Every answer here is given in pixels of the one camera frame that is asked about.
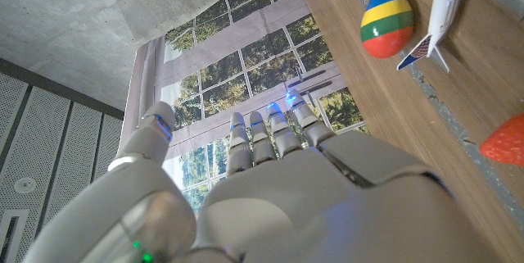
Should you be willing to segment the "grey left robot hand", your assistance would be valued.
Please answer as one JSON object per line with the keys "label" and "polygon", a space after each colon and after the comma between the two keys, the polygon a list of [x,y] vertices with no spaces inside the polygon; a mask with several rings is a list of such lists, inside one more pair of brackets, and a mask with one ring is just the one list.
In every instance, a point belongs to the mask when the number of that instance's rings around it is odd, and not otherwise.
{"label": "grey left robot hand", "polygon": [[498,262],[440,176],[295,90],[230,119],[227,176],[194,211],[163,170],[175,116],[152,105],[101,178],[42,229],[28,262]]}

